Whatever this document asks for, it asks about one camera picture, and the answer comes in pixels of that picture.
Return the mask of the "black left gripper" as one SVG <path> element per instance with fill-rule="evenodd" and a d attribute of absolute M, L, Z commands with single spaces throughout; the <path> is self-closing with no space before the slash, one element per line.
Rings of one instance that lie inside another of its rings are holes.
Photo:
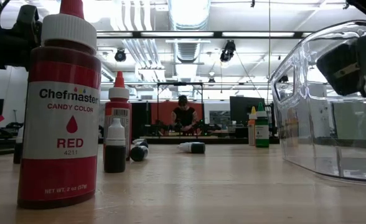
<path fill-rule="evenodd" d="M 2 62 L 13 67 L 29 67 L 31 51 L 41 43 L 40 30 L 21 32 L 4 29 L 3 34 L 6 35 L 6 47 Z"/>

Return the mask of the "red food coloring bottle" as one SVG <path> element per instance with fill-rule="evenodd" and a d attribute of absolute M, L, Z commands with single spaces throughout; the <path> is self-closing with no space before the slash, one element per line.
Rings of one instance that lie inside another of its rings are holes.
<path fill-rule="evenodd" d="M 129 150 L 131 149 L 131 125 L 132 125 L 132 104 L 129 100 L 129 90 L 124 85 L 123 72 L 118 71 L 113 87 L 108 90 L 109 102 L 105 103 L 104 137 L 108 137 L 108 127 L 113 118 L 119 118 L 124 127 L 126 140 L 126 161 L 130 160 Z"/>
<path fill-rule="evenodd" d="M 96 189 L 101 62 L 82 0 L 44 17 L 32 50 L 17 204 L 44 209 L 90 199 Z"/>

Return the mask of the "clear plastic bin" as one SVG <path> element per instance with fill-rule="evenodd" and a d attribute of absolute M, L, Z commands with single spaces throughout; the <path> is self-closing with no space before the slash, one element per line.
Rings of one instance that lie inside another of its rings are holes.
<path fill-rule="evenodd" d="M 348 21 L 303 38 L 273 72 L 270 82 L 285 160 L 315 173 L 366 182 L 366 98 L 340 96 L 317 68 L 317 59 L 343 43 L 357 44 L 366 21 Z M 298 116 L 298 147 L 288 147 L 285 118 Z"/>

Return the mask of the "yellow food coloring bottle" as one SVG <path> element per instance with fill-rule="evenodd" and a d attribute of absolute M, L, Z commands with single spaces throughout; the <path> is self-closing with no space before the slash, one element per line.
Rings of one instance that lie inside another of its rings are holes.
<path fill-rule="evenodd" d="M 249 120 L 248 120 L 248 144 L 250 146 L 254 146 L 255 145 L 255 123 L 257 120 L 257 116 L 256 116 L 256 108 L 254 106 L 252 106 L 251 108 L 251 113 L 249 114 Z"/>

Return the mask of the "black ceiling spotlight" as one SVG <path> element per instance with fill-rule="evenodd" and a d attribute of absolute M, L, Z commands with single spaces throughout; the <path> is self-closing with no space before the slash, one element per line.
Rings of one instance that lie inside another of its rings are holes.
<path fill-rule="evenodd" d="M 124 62 L 126 60 L 125 49 L 124 48 L 117 49 L 114 58 L 117 62 Z"/>
<path fill-rule="evenodd" d="M 233 40 L 227 40 L 227 43 L 225 44 L 224 48 L 221 51 L 220 54 L 220 61 L 225 63 L 229 62 L 232 57 L 234 56 L 234 52 L 236 51 L 236 46 Z"/>

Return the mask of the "black backdrop panel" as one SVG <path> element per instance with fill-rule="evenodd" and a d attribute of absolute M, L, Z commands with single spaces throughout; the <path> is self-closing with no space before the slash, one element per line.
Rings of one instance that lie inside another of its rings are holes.
<path fill-rule="evenodd" d="M 151 104 L 139 102 L 132 104 L 132 138 L 138 139 L 147 134 L 151 124 Z"/>

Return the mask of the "black computer monitor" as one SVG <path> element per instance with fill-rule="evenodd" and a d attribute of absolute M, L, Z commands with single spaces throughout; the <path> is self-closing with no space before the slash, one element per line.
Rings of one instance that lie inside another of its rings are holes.
<path fill-rule="evenodd" d="M 265 105 L 264 98 L 251 98 L 244 96 L 231 96 L 230 97 L 230 120 L 235 121 L 236 124 L 247 125 L 249 120 L 249 114 L 254 106 L 258 109 L 258 104 Z"/>

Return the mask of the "orange backdrop panel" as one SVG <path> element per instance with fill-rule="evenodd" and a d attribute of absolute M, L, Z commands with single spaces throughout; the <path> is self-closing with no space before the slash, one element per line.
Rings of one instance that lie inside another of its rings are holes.
<path fill-rule="evenodd" d="M 202 121 L 204 118 L 203 104 L 189 102 L 188 105 L 197 113 L 197 121 Z M 151 103 L 151 124 L 157 126 L 162 133 L 167 133 L 172 125 L 171 113 L 176 108 L 178 108 L 176 101 Z"/>

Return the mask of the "person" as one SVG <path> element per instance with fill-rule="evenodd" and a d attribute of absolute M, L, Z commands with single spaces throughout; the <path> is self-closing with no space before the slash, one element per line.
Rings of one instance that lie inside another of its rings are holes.
<path fill-rule="evenodd" d="M 197 123 L 197 112 L 189 106 L 187 97 L 181 95 L 178 97 L 178 107 L 171 112 L 171 126 L 174 131 L 183 135 L 194 135 L 194 126 Z"/>

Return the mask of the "black overhead frame beam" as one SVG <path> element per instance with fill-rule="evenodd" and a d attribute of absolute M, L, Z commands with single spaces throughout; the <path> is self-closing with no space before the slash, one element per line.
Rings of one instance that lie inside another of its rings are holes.
<path fill-rule="evenodd" d="M 98 31 L 98 39 L 303 39 L 311 32 L 269 31 Z"/>

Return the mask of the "black background station frame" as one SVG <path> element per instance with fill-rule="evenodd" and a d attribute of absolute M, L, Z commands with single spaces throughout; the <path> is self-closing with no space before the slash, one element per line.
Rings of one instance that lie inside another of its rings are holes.
<path fill-rule="evenodd" d="M 195 91 L 199 92 L 201 95 L 201 101 L 200 103 L 203 104 L 203 111 L 204 111 L 204 97 L 203 97 L 203 92 L 204 92 L 204 83 L 202 82 L 158 82 L 157 83 L 157 103 L 160 102 L 160 94 L 166 90 L 167 88 L 169 88 L 169 86 L 191 86 Z"/>

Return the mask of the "ribbed ceiling air duct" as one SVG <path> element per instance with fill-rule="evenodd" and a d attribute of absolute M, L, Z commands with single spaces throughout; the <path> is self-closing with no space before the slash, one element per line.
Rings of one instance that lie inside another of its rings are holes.
<path fill-rule="evenodd" d="M 182 63 L 195 62 L 199 56 L 200 44 L 198 43 L 177 43 L 176 56 Z"/>

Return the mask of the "dark wall board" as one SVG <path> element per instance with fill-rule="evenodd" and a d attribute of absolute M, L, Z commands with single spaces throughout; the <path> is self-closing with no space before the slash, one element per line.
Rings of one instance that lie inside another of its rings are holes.
<path fill-rule="evenodd" d="M 209 111 L 209 123 L 221 126 L 230 124 L 230 111 Z"/>

